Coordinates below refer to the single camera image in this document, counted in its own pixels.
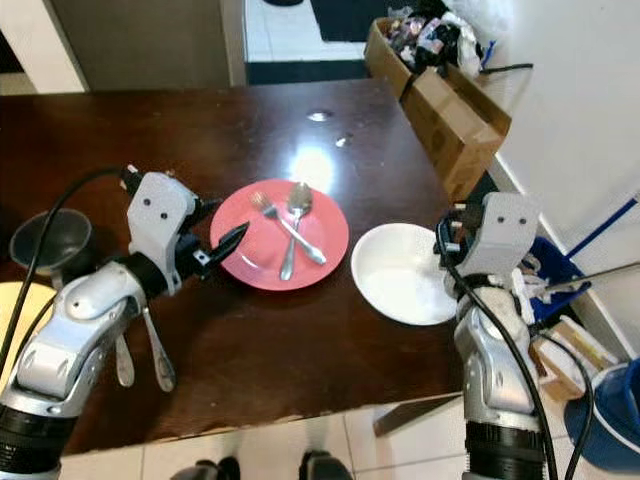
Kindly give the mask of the white deep plate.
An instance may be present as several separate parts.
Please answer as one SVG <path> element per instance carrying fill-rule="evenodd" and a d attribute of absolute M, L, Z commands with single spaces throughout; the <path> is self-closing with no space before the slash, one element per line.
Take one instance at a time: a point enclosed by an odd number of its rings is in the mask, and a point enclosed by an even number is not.
<path fill-rule="evenodd" d="M 411 326 L 454 319 L 457 301 L 445 288 L 445 271 L 428 228 L 390 223 L 362 234 L 353 247 L 351 270 L 358 292 L 381 315 Z"/>

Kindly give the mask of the silver metal fork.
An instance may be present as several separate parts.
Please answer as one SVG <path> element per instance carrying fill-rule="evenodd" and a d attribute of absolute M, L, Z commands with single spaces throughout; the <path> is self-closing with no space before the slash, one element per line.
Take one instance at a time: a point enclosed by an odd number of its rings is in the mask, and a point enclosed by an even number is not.
<path fill-rule="evenodd" d="M 282 225 L 284 232 L 297 243 L 297 246 L 302 248 L 308 259 L 314 261 L 317 265 L 326 264 L 326 256 L 324 255 L 324 252 L 321 251 L 319 247 L 315 247 L 314 244 L 307 242 L 305 237 L 301 236 L 301 234 L 297 232 L 296 228 L 292 227 L 287 220 L 282 218 L 278 210 L 276 210 L 273 202 L 271 202 L 270 198 L 266 196 L 264 192 L 253 192 L 251 195 L 251 202 L 253 206 L 255 206 L 256 209 L 265 216 L 265 218 L 278 221 L 278 223 Z"/>

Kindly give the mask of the silver metal spoon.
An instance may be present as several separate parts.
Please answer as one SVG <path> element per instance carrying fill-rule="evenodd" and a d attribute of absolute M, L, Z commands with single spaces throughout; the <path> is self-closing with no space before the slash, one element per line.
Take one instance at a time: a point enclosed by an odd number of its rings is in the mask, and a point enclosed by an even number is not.
<path fill-rule="evenodd" d="M 288 197 L 288 209 L 291 212 L 293 220 L 293 228 L 300 229 L 301 221 L 310 212 L 312 201 L 314 196 L 310 186 L 307 186 L 305 182 L 298 182 L 294 184 Z M 285 259 L 282 262 L 282 269 L 280 269 L 279 278 L 288 282 L 294 275 L 294 264 L 296 264 L 296 250 L 298 242 L 296 239 L 289 239 L 287 251 L 285 251 Z"/>

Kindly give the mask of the red round plate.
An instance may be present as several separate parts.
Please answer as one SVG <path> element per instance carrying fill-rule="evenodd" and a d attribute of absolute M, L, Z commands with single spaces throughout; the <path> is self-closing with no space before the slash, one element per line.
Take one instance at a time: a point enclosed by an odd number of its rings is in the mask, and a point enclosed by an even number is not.
<path fill-rule="evenodd" d="M 285 233 L 278 221 L 266 219 L 253 206 L 253 193 L 268 196 L 280 215 L 293 220 L 288 209 L 288 196 L 294 183 L 285 179 L 266 179 L 238 189 L 212 215 L 211 241 L 218 241 L 230 229 L 242 224 L 250 225 L 237 251 L 221 262 L 223 268 L 234 278 L 262 291 L 296 291 L 320 282 L 333 273 L 346 255 L 349 243 L 349 228 L 346 215 L 337 202 L 325 193 L 314 189 L 310 211 L 303 215 L 297 229 L 306 241 L 319 247 L 326 257 L 324 265 L 312 261 L 298 246 L 294 248 L 294 269 L 291 278 L 280 279 L 280 269 L 285 260 L 285 251 L 291 236 Z"/>

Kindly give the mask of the large silver spoon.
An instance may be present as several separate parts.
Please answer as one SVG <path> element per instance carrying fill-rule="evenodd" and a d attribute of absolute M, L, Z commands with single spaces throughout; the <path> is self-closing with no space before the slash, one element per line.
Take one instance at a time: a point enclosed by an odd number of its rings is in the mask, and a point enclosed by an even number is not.
<path fill-rule="evenodd" d="M 148 333 L 157 385 L 163 392 L 172 393 L 174 388 L 177 387 L 177 371 L 175 371 L 173 362 L 170 360 L 163 342 L 161 342 L 150 307 L 143 307 L 142 319 Z"/>

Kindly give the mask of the small silver spoon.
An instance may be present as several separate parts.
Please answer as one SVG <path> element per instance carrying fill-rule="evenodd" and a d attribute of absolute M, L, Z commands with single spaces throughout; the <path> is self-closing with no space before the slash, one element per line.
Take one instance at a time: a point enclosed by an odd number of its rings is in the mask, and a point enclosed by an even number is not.
<path fill-rule="evenodd" d="M 114 340 L 114 358 L 116 381 L 118 381 L 120 387 L 133 387 L 134 381 L 136 381 L 136 369 L 134 369 L 131 347 L 128 346 L 124 333 L 116 335 Z"/>

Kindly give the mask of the pale yellow plate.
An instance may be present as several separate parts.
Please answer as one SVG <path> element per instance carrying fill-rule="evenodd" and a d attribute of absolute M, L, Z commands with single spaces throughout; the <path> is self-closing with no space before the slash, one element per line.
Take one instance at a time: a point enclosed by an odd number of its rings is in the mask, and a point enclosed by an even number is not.
<path fill-rule="evenodd" d="M 10 376 L 12 376 L 12 370 L 14 369 L 15 361 L 19 355 L 20 342 L 24 338 L 24 334 L 28 332 L 32 326 L 42 326 L 49 321 L 52 310 L 46 311 L 44 315 L 40 317 L 40 320 L 36 319 L 36 314 L 42 310 L 42 307 L 47 302 L 56 297 L 58 292 L 49 285 L 33 283 L 28 289 L 26 300 L 22 305 L 22 314 L 18 317 L 17 323 L 12 321 L 12 311 L 14 305 L 17 303 L 17 297 L 20 293 L 20 282 L 4 282 L 0 284 L 0 310 L 3 315 L 3 320 L 9 321 L 9 325 L 6 326 L 5 333 L 9 330 L 13 330 L 12 343 L 10 343 L 10 349 L 8 351 L 8 357 L 6 357 L 3 375 L 1 375 L 1 389 L 6 387 Z"/>

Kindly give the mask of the dark grey bowl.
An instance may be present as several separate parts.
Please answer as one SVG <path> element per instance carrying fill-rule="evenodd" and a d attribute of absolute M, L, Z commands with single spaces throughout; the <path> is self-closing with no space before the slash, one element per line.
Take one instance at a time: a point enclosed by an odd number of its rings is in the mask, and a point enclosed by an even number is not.
<path fill-rule="evenodd" d="M 10 238 L 10 259 L 41 276 L 78 276 L 93 264 L 93 227 L 83 212 L 60 209 L 52 219 L 41 212 Z"/>

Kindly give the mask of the black rubbish bag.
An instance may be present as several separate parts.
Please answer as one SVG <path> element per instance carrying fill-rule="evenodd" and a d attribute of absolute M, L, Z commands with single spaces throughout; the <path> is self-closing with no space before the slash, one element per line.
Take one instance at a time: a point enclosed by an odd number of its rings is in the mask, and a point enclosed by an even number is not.
<path fill-rule="evenodd" d="M 444 0 L 408 1 L 387 9 L 384 37 L 396 58 L 413 73 L 453 65 L 467 76 L 480 74 L 484 51 L 475 28 Z"/>

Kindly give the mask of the black left robot foot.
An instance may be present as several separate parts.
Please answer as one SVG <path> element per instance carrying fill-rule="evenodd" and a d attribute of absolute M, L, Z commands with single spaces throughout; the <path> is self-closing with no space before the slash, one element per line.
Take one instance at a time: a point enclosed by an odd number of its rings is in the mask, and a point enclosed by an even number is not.
<path fill-rule="evenodd" d="M 241 465 L 234 456 L 221 458 L 218 462 L 198 460 L 175 471 L 169 480 L 241 480 Z"/>

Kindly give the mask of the grey door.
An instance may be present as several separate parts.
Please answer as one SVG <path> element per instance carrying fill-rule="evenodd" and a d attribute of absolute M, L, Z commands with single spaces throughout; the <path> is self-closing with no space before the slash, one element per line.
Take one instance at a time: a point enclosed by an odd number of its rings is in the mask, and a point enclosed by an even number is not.
<path fill-rule="evenodd" d="M 247 83 L 244 0 L 46 0 L 88 91 Z"/>

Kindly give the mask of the white plastic bag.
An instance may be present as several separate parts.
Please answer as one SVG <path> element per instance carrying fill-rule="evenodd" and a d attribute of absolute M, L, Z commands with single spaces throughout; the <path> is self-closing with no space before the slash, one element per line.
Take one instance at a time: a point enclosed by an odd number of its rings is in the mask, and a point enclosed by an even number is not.
<path fill-rule="evenodd" d="M 507 46 L 515 24 L 516 0 L 443 0 L 474 29 L 481 44 Z"/>

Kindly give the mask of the black right robot foot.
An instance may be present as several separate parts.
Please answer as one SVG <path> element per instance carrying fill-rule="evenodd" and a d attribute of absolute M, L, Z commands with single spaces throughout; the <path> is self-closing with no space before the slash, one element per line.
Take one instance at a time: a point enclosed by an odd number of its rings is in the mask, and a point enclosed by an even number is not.
<path fill-rule="evenodd" d="M 355 480 L 355 476 L 332 453 L 308 451 L 301 461 L 300 480 Z"/>

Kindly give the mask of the blue plastic bucket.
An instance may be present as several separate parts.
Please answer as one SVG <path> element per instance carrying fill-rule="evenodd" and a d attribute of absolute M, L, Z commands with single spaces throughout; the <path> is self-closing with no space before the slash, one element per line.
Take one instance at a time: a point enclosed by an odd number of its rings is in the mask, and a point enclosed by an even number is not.
<path fill-rule="evenodd" d="M 564 428 L 572 440 L 591 419 L 582 460 L 609 474 L 640 475 L 640 358 L 599 372 L 593 402 L 582 397 L 564 407 Z"/>

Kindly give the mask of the dark door mat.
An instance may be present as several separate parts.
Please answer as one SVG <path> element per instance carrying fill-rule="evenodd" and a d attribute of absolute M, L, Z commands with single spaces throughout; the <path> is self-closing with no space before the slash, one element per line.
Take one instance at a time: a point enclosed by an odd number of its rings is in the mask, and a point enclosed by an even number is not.
<path fill-rule="evenodd" d="M 415 0 L 310 0 L 321 40 L 362 42 L 370 24 L 390 9 L 412 5 Z"/>

